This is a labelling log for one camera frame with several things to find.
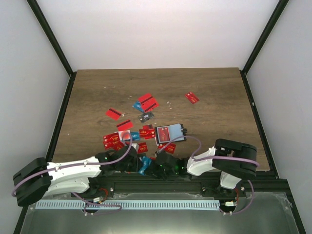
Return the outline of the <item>blue VIP card carried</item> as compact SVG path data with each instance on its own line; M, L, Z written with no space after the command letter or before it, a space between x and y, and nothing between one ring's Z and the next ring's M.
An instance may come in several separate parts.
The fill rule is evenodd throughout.
M152 159L150 159L149 157L143 156L141 158L141 162L142 162L142 167L139 169L138 173L141 175L145 175L145 171L150 167L152 163Z

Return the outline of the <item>black card holder wallet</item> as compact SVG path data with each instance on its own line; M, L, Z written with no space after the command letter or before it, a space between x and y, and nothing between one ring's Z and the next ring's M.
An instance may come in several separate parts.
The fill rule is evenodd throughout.
M157 136L157 128L158 127L160 127L160 126L155 127L155 139L156 139L157 146L160 144L168 143L168 142L159 143L158 136ZM170 135L170 141L171 140L173 142L186 141L185 136L187 133L187 129L184 128L183 124L177 123L177 124L172 124L172 125L168 125L168 126L161 126L161 127L168 127L169 135Z

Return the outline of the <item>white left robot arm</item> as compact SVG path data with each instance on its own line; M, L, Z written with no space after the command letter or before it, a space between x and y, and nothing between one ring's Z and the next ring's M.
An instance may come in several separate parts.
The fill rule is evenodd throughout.
M36 158L13 175L12 196L20 207L50 195L71 192L94 197L100 185L93 179L131 171L137 162L138 149L134 143L117 151L109 150L71 162L54 163L43 157Z

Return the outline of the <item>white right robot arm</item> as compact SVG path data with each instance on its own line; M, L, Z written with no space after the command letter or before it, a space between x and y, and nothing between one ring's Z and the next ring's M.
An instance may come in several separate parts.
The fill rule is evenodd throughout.
M257 148L253 145L219 138L213 147L198 155L201 148L199 141L199 147L189 158L178 159L165 151L170 143L178 139L181 137L163 144L156 151L155 159L144 156L138 172L158 180L190 181L203 173L219 170L221 174L216 189L221 196L230 195L241 180L256 177L259 163L256 161Z

